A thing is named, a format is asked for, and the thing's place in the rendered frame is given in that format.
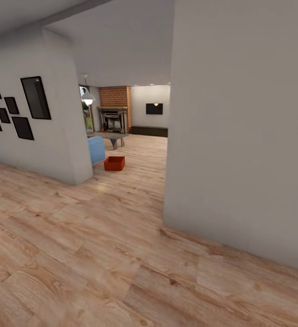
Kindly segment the storage box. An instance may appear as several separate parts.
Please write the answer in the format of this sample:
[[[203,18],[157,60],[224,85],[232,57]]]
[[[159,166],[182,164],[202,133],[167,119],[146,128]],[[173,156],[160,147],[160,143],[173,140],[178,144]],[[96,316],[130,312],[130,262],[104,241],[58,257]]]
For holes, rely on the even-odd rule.
[[[104,161],[104,169],[108,171],[122,171],[125,166],[125,156],[108,157]]]

